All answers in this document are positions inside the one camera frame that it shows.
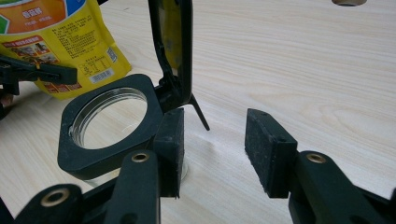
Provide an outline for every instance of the barcode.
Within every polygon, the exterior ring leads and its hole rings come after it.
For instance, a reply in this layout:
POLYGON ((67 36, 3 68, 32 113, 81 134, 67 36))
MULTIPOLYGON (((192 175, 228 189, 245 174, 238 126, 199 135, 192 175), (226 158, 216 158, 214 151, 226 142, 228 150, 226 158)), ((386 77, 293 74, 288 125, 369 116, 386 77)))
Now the barcode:
POLYGON ((113 63, 117 60, 117 54, 113 51, 112 48, 108 48, 107 55, 108 55, 108 57, 110 57, 110 59, 111 59, 111 61, 113 61, 113 63))
POLYGON ((113 75, 114 75, 113 69, 109 68, 104 72, 101 72, 95 76, 90 77, 90 81, 91 81, 91 83, 95 84, 96 82, 105 80, 106 78, 111 77, 113 75))

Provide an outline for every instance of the snack bag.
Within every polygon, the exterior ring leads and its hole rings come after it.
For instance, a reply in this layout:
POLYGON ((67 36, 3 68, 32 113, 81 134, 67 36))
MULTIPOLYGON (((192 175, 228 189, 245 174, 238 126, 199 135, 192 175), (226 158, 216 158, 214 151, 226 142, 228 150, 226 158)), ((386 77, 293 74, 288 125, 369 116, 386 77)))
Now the snack bag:
POLYGON ((0 0, 0 54, 37 67, 76 67, 75 85, 35 83, 58 99, 104 86, 132 68, 105 27, 96 0, 0 0))

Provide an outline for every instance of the metal rivet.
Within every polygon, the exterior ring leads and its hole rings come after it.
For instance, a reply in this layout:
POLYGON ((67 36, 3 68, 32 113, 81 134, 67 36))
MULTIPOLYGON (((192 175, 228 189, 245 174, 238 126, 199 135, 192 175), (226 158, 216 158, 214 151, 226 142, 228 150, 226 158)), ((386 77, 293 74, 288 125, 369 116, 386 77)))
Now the metal rivet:
POLYGON ((41 199, 41 205, 52 207, 64 202, 70 195, 69 189, 55 189, 41 199))
POLYGON ((134 162, 143 162, 149 159, 149 154, 146 153, 138 153, 132 156, 132 161, 134 162))
POLYGON ((324 157, 316 153, 309 153, 308 155, 306 155, 306 157, 312 162, 316 162, 316 163, 326 162, 326 159, 324 157))

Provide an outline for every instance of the black plastic frame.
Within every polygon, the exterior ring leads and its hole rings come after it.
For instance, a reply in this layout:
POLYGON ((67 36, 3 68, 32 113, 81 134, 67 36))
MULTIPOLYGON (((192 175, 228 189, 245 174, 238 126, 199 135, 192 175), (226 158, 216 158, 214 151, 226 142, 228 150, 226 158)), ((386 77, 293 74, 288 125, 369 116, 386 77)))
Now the black plastic frame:
POLYGON ((105 85, 102 88, 83 94, 70 102, 62 115, 59 138, 58 164, 70 175, 79 179, 92 179, 120 167, 122 158, 132 150, 146 148, 150 139, 158 131, 163 119, 163 111, 157 100, 149 77, 133 75, 105 85), (70 134, 78 113, 84 105, 105 92, 120 88, 141 91, 147 99, 147 112, 137 128, 118 143, 100 149, 86 149, 79 146, 70 134))

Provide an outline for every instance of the table surface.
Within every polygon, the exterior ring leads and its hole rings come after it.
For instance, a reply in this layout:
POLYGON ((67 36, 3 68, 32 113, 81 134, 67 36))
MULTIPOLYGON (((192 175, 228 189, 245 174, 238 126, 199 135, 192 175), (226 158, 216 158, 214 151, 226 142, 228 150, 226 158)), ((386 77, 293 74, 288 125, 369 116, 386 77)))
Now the table surface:
MULTIPOLYGON (((130 74, 158 83, 147 1, 111 0, 101 9, 130 74)), ((245 153, 248 108, 276 118, 299 151, 327 154, 355 185, 389 198, 396 187, 395 1, 200 0, 193 29, 193 93, 211 130, 185 106, 189 170, 180 199, 162 199, 163 223, 291 223, 288 201, 268 199, 245 153)), ((22 83, 0 121, 0 195, 13 216, 49 186, 91 188, 57 165, 68 102, 22 83)))

